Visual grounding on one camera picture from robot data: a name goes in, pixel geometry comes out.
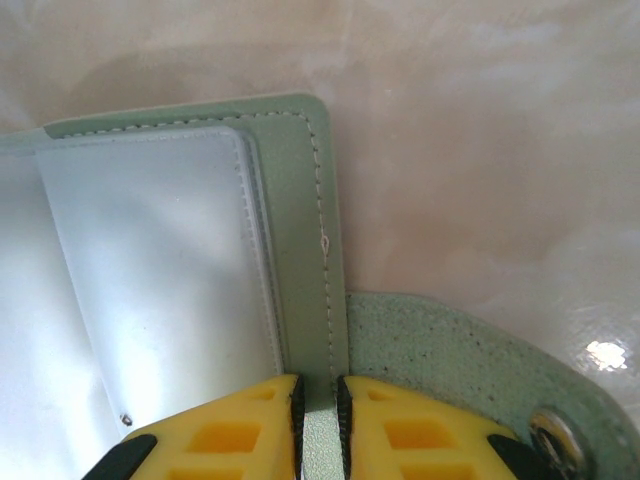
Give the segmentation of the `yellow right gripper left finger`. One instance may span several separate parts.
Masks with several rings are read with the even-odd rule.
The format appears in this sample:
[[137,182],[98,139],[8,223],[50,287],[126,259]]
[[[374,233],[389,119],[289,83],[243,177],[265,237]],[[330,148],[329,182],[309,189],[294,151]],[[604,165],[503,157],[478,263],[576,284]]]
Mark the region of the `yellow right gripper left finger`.
[[91,479],[301,479],[305,385],[287,374],[129,434]]

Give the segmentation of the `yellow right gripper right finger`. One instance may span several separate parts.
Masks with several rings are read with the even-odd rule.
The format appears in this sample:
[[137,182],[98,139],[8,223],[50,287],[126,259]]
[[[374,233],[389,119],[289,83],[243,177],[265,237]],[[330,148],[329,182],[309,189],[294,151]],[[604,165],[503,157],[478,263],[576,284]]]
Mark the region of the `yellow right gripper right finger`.
[[347,479],[553,479],[509,428],[412,390],[363,376],[337,380]]

